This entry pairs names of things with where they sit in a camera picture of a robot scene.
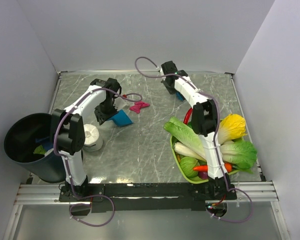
bucket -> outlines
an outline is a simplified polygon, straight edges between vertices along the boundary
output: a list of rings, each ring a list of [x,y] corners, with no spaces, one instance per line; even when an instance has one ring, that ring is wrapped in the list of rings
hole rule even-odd
[[[41,145],[38,141],[50,136],[50,127],[51,115],[47,113],[35,113],[20,119],[6,134],[4,151],[19,166],[54,184],[66,179],[62,158],[53,151],[47,156],[34,154]]]

gray table surface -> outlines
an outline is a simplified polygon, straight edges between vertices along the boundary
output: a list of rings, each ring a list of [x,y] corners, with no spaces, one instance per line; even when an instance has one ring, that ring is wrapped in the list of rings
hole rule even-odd
[[[161,79],[140,74],[62,74],[53,109],[64,109],[78,99],[94,79],[114,78],[122,86],[122,93],[140,93],[150,107],[136,114],[124,111],[134,122],[118,127],[112,121],[99,126],[94,113],[84,119],[85,124],[98,127],[103,138],[99,151],[83,153],[83,166],[90,183],[173,183],[186,182],[180,173],[170,147],[170,134],[163,129],[170,117],[183,120],[190,108],[186,101],[170,95]],[[228,114],[242,114],[232,78],[221,73],[190,74],[193,83],[216,97],[221,118]],[[231,175],[232,182],[260,181],[256,164],[253,174],[239,172]]]

purple cable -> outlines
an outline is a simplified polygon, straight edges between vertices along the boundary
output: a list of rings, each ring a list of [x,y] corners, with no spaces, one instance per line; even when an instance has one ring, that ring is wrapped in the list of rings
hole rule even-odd
[[[135,61],[134,61],[134,66],[135,66],[135,69],[144,77],[146,78],[151,78],[151,79],[157,79],[157,78],[164,78],[164,77],[168,77],[168,76],[177,76],[179,77],[180,79],[184,80],[186,83],[188,83],[193,89],[196,89],[196,87],[191,84],[190,82],[188,82],[188,80],[186,80],[184,77],[178,75],[178,74],[175,74],[175,73],[169,73],[169,74],[165,74],[165,75],[160,75],[160,76],[153,76],[153,75],[147,75],[147,74],[144,74],[143,72],[141,72],[137,66],[137,61],[139,59],[146,59],[148,61],[150,61],[156,68],[158,68],[158,65],[155,64],[154,61],[152,61],[150,58],[146,57],[146,56],[140,56],[138,57]],[[215,97],[213,97],[212,95],[210,94],[207,94],[207,93],[203,93],[202,91],[199,91],[198,92],[200,95],[202,96],[205,96],[209,99],[212,99],[214,101],[214,104],[216,106],[216,113],[217,113],[217,125],[216,125],[216,129],[215,129],[215,132],[214,132],[214,136],[213,136],[213,144],[214,144],[214,148],[215,148],[215,152],[216,152],[216,157],[218,159],[218,163],[219,165],[221,166],[221,159],[220,159],[220,156],[219,156],[219,152],[218,152],[218,149],[217,149],[217,144],[216,144],[216,137],[217,137],[217,133],[218,133],[218,130],[219,130],[219,126],[220,126],[220,110],[219,110],[219,105],[218,105],[218,102],[217,100],[215,99]],[[250,198],[250,196],[243,190],[239,189],[239,188],[236,188],[236,187],[233,187],[233,188],[229,188],[229,185],[228,185],[228,181],[227,181],[227,177],[226,177],[226,173],[223,169],[223,167],[221,167],[221,171],[222,171],[222,174],[223,174],[223,178],[224,178],[224,181],[225,181],[225,187],[226,187],[226,190],[227,192],[230,192],[232,190],[237,190],[239,192],[242,192],[244,195],[246,195],[246,197],[249,199],[250,201],[250,213],[249,215],[243,219],[243,220],[228,220],[228,219],[223,219],[223,218],[219,218],[213,214],[211,214],[211,212],[208,211],[209,214],[211,214],[212,217],[214,217],[215,219],[219,219],[221,221],[224,221],[224,222],[228,222],[228,223],[235,223],[235,224],[239,224],[239,223],[243,223],[243,222],[246,222],[248,221],[253,213],[254,213],[254,207],[253,207],[253,203],[252,203],[252,199]]]
[[[126,97],[120,95],[119,93],[117,93],[117,92],[115,92],[115,91],[113,91],[113,90],[111,90],[111,89],[103,88],[103,87],[94,89],[94,90],[92,90],[91,92],[88,92],[87,94],[83,95],[83,97],[79,99],[79,101],[76,103],[76,105],[73,106],[73,108],[71,108],[70,111],[68,111],[68,112],[64,115],[64,117],[60,120],[60,123],[59,123],[59,125],[58,125],[58,127],[57,127],[57,129],[56,129],[56,131],[55,131],[55,135],[54,135],[55,137],[54,137],[54,139],[53,139],[53,152],[54,152],[55,155],[57,155],[57,156],[62,156],[62,157],[65,158],[65,161],[64,161],[64,162],[65,162],[65,168],[66,168],[66,171],[67,171],[67,173],[68,173],[68,176],[71,176],[70,166],[69,166],[69,163],[68,163],[68,160],[67,160],[67,156],[66,156],[65,154],[62,154],[62,153],[59,153],[59,152],[58,152],[58,148],[57,148],[57,137],[56,137],[56,136],[59,135],[60,129],[61,129],[61,127],[63,126],[63,123],[65,122],[66,118],[67,118],[67,117],[68,117],[68,116],[69,116],[69,115],[70,115],[70,114],[78,107],[78,105],[80,105],[80,104],[81,104],[88,96],[90,96],[91,94],[93,94],[93,93],[95,93],[95,92],[97,92],[97,91],[101,91],[101,90],[111,92],[111,93],[117,95],[118,97],[120,97],[120,98],[122,98],[122,99],[124,99],[124,100],[126,100],[126,101],[129,101],[129,102],[135,103],[135,102],[142,101],[142,96],[141,96],[139,93],[134,93],[134,92],[133,92],[133,93],[128,93],[128,94],[126,94],[126,96],[137,95],[137,96],[140,97],[140,99],[138,99],[138,100],[132,100],[132,99],[129,99],[129,98],[126,98]],[[72,205],[72,206],[70,207],[70,209],[69,209],[70,217],[71,217],[72,219],[74,219],[74,220],[76,220],[76,221],[78,221],[78,222],[80,222],[80,223],[82,223],[82,224],[88,225],[88,226],[90,226],[90,227],[102,227],[102,226],[108,224],[108,223],[112,220],[112,218],[114,217],[114,215],[115,215],[115,205],[114,205],[114,202],[111,200],[111,198],[108,197],[108,196],[102,195],[102,194],[97,194],[97,195],[91,195],[91,196],[84,196],[84,197],[81,197],[81,196],[77,195],[77,193],[76,193],[76,191],[75,191],[74,181],[73,181],[72,177],[70,177],[69,179],[70,179],[70,185],[71,185],[71,190],[72,190],[73,196],[74,196],[76,199],[78,199],[78,200],[84,200],[84,199],[90,199],[90,198],[95,198],[95,197],[101,197],[101,198],[106,198],[106,199],[108,199],[108,200],[110,201],[111,205],[112,205],[112,214],[111,214],[110,218],[109,218],[106,222],[104,222],[104,223],[102,223],[102,224],[91,224],[91,223],[88,223],[88,222],[86,222],[86,221],[83,221],[83,220],[81,220],[81,219],[79,219],[79,218],[77,218],[77,217],[75,217],[75,216],[72,215],[72,213],[71,213],[72,208],[73,208],[74,206],[86,206],[87,204],[84,204],[84,203],[78,203],[78,204]]]

